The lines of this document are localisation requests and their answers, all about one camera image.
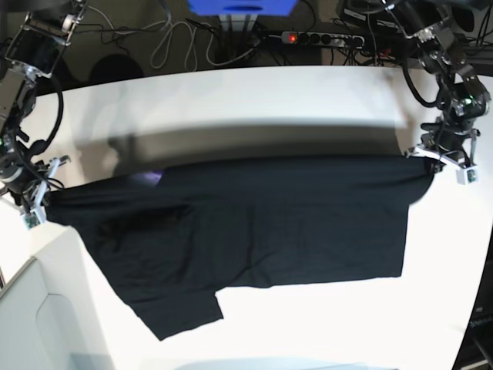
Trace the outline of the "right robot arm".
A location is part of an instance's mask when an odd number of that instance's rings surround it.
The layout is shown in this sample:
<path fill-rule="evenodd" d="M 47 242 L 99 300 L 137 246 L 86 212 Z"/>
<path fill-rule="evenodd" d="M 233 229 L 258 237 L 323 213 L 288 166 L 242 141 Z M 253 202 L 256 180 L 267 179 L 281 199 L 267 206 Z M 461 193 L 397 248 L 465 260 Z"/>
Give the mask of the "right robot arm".
<path fill-rule="evenodd" d="M 54 71 L 86 9 L 85 1 L 1 3 L 3 15 L 26 14 L 4 54 L 6 66 L 1 74 L 1 193 L 11 194 L 15 208 L 38 222 L 44 220 L 42 208 L 49 191 L 57 188 L 53 177 L 67 159 L 55 158 L 49 163 L 33 163 L 32 159 L 49 148 L 61 126 L 64 99 Z M 59 106 L 49 136 L 31 143 L 21 123 L 34 109 L 39 79 L 52 82 Z"/>

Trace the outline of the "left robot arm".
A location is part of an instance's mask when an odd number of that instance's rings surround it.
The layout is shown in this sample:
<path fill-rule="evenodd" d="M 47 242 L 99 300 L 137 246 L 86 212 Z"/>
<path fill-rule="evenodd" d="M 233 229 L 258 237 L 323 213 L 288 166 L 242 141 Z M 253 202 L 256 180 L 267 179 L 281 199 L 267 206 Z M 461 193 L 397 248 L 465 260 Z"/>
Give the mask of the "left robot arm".
<path fill-rule="evenodd" d="M 418 52 L 419 63 L 438 84 L 434 100 L 425 100 L 411 80 L 407 60 L 402 61 L 414 98 L 440 113 L 434 122 L 421 124 L 421 141 L 407 155 L 432 159 L 434 172 L 453 167 L 461 184 L 478 181 L 475 149 L 481 134 L 475 121 L 488 113 L 491 96 L 452 32 L 446 8 L 430 1 L 384 1 L 382 5 L 410 42 L 407 50 Z"/>

